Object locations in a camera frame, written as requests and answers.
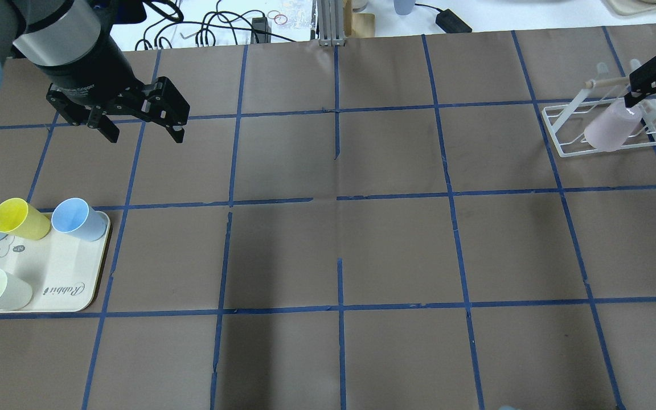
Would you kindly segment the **pink plastic cup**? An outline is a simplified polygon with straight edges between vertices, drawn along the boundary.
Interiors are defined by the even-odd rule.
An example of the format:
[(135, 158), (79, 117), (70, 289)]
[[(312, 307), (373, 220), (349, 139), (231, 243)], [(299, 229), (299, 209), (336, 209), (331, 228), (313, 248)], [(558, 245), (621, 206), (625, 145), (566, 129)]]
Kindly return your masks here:
[(619, 150), (641, 124), (642, 116), (641, 108), (627, 108), (623, 100), (616, 100), (586, 126), (586, 143), (599, 151)]

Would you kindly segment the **blue plastic cup near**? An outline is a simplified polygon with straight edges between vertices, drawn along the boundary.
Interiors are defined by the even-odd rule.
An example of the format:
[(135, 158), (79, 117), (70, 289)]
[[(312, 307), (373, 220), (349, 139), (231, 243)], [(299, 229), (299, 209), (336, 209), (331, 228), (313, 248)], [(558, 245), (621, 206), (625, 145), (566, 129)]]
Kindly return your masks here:
[(96, 241), (108, 230), (108, 221), (82, 198), (68, 198), (51, 215), (52, 227), (65, 235)]

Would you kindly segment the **yellow plastic cup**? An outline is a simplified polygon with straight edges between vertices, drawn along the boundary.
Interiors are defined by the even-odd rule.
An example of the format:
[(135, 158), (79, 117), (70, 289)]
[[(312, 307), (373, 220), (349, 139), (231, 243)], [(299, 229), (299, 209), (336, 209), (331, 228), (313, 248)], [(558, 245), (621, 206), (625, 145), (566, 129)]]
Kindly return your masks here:
[(0, 233), (41, 240), (50, 230), (50, 219), (23, 198), (10, 198), (0, 203)]

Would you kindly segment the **wooden cup stand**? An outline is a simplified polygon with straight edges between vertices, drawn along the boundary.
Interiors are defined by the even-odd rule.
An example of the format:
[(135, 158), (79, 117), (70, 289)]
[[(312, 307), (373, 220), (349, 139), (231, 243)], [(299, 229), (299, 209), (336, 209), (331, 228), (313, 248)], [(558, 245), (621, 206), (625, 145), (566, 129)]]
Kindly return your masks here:
[(375, 15), (365, 13), (369, 2), (370, 1), (342, 1), (343, 28), (346, 38), (375, 37)]

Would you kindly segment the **blue cup on desk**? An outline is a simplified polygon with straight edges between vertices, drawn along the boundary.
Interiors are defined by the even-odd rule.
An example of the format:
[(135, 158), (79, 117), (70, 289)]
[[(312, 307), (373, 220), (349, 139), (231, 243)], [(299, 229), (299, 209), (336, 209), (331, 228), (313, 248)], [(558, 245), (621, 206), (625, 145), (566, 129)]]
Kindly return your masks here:
[(393, 10), (396, 15), (406, 16), (412, 12), (415, 4), (414, 0), (393, 0)]

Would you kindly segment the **cream rectangular tray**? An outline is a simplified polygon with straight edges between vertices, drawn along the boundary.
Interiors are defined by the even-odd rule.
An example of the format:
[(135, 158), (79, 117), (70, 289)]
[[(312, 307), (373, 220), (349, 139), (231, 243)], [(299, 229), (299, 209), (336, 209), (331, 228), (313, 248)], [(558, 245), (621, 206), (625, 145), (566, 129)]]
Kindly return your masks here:
[(96, 241), (50, 231), (44, 239), (9, 236), (0, 240), (0, 268), (27, 282), (33, 296), (20, 309), (0, 309), (0, 314), (68, 313), (86, 308), (95, 298), (109, 241), (106, 233)]

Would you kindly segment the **black power adapter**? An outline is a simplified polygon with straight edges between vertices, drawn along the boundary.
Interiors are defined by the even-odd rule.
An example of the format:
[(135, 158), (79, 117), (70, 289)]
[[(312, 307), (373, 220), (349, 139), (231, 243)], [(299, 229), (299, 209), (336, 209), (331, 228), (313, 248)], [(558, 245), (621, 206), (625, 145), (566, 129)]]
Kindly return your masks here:
[(435, 24), (447, 34), (472, 33), (472, 27), (459, 18), (452, 10), (439, 11), (435, 16)]

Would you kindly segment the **aluminium frame post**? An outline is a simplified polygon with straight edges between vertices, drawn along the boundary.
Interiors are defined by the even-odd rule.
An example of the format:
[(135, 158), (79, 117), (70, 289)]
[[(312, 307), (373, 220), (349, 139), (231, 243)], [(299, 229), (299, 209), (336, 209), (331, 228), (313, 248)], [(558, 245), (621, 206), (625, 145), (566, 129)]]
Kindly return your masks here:
[(338, 47), (345, 44), (346, 1), (315, 1), (317, 7), (318, 44), (323, 47)]

